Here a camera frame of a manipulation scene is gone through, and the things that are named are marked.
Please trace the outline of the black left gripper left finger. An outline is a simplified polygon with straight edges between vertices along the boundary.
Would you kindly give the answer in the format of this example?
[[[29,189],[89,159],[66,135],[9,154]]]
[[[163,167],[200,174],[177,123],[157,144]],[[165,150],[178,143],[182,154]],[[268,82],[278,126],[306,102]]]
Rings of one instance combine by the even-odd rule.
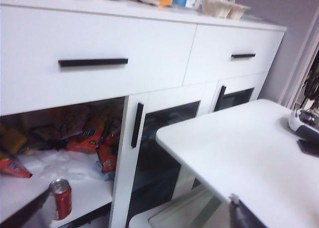
[[[48,228],[53,221],[53,194],[50,188],[1,222],[1,228]]]

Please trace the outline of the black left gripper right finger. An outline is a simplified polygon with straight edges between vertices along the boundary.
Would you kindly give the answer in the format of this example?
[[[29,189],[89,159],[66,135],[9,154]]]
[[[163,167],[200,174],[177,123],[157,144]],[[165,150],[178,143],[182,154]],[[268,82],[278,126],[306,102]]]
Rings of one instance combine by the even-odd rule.
[[[236,194],[230,195],[229,214],[231,228],[266,228],[264,225],[240,200]]]

